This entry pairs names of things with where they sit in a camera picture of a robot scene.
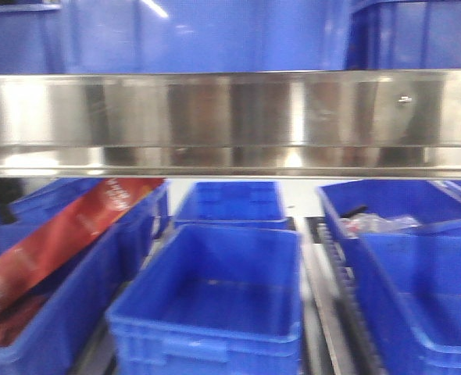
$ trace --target empty blue crate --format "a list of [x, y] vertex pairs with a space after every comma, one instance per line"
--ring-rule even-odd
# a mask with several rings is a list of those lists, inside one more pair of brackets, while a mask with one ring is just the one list
[[364, 234], [354, 266], [391, 375], [461, 375], [461, 237]]
[[0, 74], [64, 73], [58, 4], [0, 5]]
[[286, 230], [179, 228], [106, 313], [120, 373], [296, 374], [298, 247]]
[[353, 1], [348, 68], [461, 68], [461, 0]]
[[425, 180], [357, 180], [321, 187], [319, 190], [326, 225], [331, 237], [345, 250], [348, 266], [353, 262], [351, 238], [341, 217], [359, 207], [366, 213], [391, 219], [412, 216], [426, 227], [449, 221], [461, 221], [461, 201], [441, 184]]
[[[0, 226], [0, 255], [37, 226]], [[123, 271], [118, 231], [113, 227], [74, 256], [30, 294], [48, 300], [19, 337], [0, 348], [0, 374], [65, 375], [101, 319]]]
[[173, 217], [186, 223], [287, 229], [277, 183], [272, 181], [198, 182]]

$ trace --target metal rail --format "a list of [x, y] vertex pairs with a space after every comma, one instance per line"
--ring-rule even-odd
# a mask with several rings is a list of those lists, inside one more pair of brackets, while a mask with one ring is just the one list
[[0, 76], [0, 176], [461, 177], [461, 70]]

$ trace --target crate handle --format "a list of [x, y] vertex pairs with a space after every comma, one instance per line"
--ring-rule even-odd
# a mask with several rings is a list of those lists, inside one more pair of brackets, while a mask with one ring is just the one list
[[213, 339], [166, 337], [163, 339], [163, 353], [220, 363], [229, 361], [227, 343]]

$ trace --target white surface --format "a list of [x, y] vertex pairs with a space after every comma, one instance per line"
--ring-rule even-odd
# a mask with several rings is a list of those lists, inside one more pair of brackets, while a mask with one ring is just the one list
[[[202, 179], [197, 178], [173, 178], [170, 179], [170, 214], [174, 214], [187, 194], [191, 185]], [[345, 180], [296, 180], [278, 179], [281, 184], [281, 196], [287, 216], [322, 216], [316, 188], [328, 184], [338, 184]]]

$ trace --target blue crate on shelf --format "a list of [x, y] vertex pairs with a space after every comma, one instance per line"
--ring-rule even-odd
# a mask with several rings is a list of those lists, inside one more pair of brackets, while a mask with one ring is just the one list
[[0, 73], [341, 70], [350, 0], [23, 0], [0, 5]]
[[64, 73], [58, 4], [0, 5], [0, 74]]
[[391, 375], [461, 374], [461, 237], [364, 234], [359, 306]]
[[198, 182], [173, 216], [175, 227], [187, 223], [288, 227], [279, 189], [273, 181]]
[[70, 73], [340, 70], [345, 64], [349, 0], [62, 5]]
[[461, 0], [355, 0], [349, 69], [461, 68]]
[[[0, 254], [36, 228], [0, 226]], [[0, 348], [0, 374], [65, 375], [125, 280], [113, 227], [30, 291], [49, 299], [19, 337]]]
[[106, 313], [121, 373], [297, 373], [298, 247], [286, 230], [179, 228]]
[[351, 238], [341, 216], [362, 205], [368, 213], [384, 218], [411, 215], [426, 230], [439, 223], [461, 222], [461, 200], [442, 184], [425, 180], [357, 180], [320, 187], [318, 190], [326, 225], [333, 239], [345, 251], [348, 266], [354, 262]]

